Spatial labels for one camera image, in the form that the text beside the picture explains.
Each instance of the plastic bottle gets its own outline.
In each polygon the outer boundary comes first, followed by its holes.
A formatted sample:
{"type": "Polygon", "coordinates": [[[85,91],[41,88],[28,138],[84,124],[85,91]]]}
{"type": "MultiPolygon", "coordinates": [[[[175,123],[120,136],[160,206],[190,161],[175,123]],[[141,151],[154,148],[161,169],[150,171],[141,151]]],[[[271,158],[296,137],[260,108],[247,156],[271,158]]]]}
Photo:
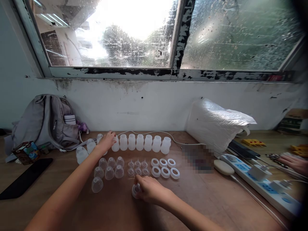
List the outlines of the plastic bottle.
{"type": "Polygon", "coordinates": [[[154,152],[159,152],[160,151],[160,145],[161,145],[161,137],[155,136],[154,140],[153,140],[152,150],[154,152]]]}
{"type": "Polygon", "coordinates": [[[167,155],[170,151],[171,139],[169,137],[165,137],[161,143],[160,151],[167,155]]]}
{"type": "Polygon", "coordinates": [[[77,163],[81,164],[89,156],[87,150],[80,146],[76,149],[77,163]]]}
{"type": "Polygon", "coordinates": [[[88,141],[87,141],[87,150],[88,150],[89,154],[93,151],[95,146],[96,146],[96,143],[94,142],[94,140],[93,139],[88,139],[88,141]]]}
{"type": "Polygon", "coordinates": [[[129,134],[128,136],[128,149],[134,151],[136,148],[136,137],[134,134],[129,134]]]}
{"type": "Polygon", "coordinates": [[[152,136],[147,135],[144,139],[144,150],[151,151],[152,150],[152,136]]]}
{"type": "Polygon", "coordinates": [[[113,138],[113,140],[115,140],[116,143],[113,144],[113,146],[111,147],[111,149],[112,149],[114,152],[116,152],[116,151],[118,151],[118,150],[120,149],[120,143],[119,143],[119,138],[118,138],[118,136],[115,136],[115,137],[113,138]]]}
{"type": "Polygon", "coordinates": [[[122,134],[120,136],[120,149],[122,151],[126,151],[128,148],[128,144],[127,144],[127,136],[125,134],[122,134]]]}
{"type": "Polygon", "coordinates": [[[143,143],[144,143],[144,138],[143,135],[139,134],[137,135],[137,139],[136,139],[136,149],[138,151],[142,151],[143,150],[143,143]]]}

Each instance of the backpack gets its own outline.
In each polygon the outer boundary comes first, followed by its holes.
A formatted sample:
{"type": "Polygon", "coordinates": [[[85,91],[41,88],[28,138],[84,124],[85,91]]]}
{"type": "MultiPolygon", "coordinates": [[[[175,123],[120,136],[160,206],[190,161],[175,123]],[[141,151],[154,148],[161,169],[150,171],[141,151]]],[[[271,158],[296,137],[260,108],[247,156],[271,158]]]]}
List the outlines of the backpack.
{"type": "Polygon", "coordinates": [[[38,95],[27,106],[20,121],[13,123],[12,135],[5,137],[6,153],[23,142],[33,141],[36,146],[46,144],[49,150],[62,152],[79,145],[78,125],[66,124],[64,115],[72,114],[66,99],[56,95],[38,95]]]}

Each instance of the white cable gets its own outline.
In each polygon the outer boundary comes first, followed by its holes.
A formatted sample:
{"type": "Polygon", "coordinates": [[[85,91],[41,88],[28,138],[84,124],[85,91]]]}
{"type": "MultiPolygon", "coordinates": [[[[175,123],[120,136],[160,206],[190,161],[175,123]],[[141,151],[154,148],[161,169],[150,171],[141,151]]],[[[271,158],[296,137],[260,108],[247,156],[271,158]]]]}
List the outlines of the white cable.
{"type": "Polygon", "coordinates": [[[283,225],[283,227],[288,230],[288,228],[286,227],[286,225],[277,217],[277,215],[269,209],[269,207],[267,207],[262,201],[260,201],[251,191],[249,191],[241,182],[239,182],[238,179],[236,179],[233,175],[231,175],[231,177],[237,182],[239,183],[239,185],[241,185],[247,192],[249,192],[250,195],[253,196],[253,198],[259,202],[260,204],[262,204],[269,212],[271,212],[271,214],[274,215],[274,217],[276,217],[276,219],[283,225]]]}
{"type": "Polygon", "coordinates": [[[204,143],[199,143],[199,144],[184,144],[184,143],[180,143],[180,142],[175,141],[174,138],[173,138],[173,136],[172,136],[170,133],[168,133],[168,132],[163,132],[163,131],[154,131],[154,132],[149,132],[149,133],[144,133],[144,134],[136,133],[136,132],[134,132],[134,131],[126,131],[126,132],[132,132],[132,133],[135,133],[135,134],[137,134],[137,135],[147,135],[147,134],[150,134],[150,133],[162,132],[162,133],[166,133],[166,134],[168,134],[169,136],[171,136],[172,139],[173,139],[173,141],[174,141],[174,143],[178,143],[178,144],[182,144],[182,145],[206,145],[206,144],[204,144],[204,143]]]}

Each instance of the fluorescent light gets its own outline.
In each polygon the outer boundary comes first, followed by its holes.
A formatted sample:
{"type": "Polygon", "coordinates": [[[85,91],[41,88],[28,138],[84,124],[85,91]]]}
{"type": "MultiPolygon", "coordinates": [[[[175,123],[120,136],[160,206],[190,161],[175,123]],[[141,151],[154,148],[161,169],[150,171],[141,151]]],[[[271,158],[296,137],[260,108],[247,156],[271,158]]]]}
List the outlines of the fluorescent light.
{"type": "Polygon", "coordinates": [[[47,14],[50,18],[52,18],[53,20],[55,20],[57,23],[59,23],[61,26],[63,26],[62,23],[60,23],[57,19],[55,19],[53,16],[51,16],[50,14],[47,14]]]}
{"type": "Polygon", "coordinates": [[[62,19],[60,19],[66,26],[68,26],[68,24],[66,22],[64,22],[62,19]]]}

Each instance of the cardboard box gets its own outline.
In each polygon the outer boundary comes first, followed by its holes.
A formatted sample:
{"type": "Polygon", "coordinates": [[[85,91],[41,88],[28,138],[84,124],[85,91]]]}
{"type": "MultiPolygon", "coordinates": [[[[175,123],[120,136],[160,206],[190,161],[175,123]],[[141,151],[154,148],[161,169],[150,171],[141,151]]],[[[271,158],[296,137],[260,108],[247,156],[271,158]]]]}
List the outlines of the cardboard box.
{"type": "Polygon", "coordinates": [[[33,141],[23,142],[12,150],[23,165],[32,164],[39,159],[41,152],[33,141]]]}

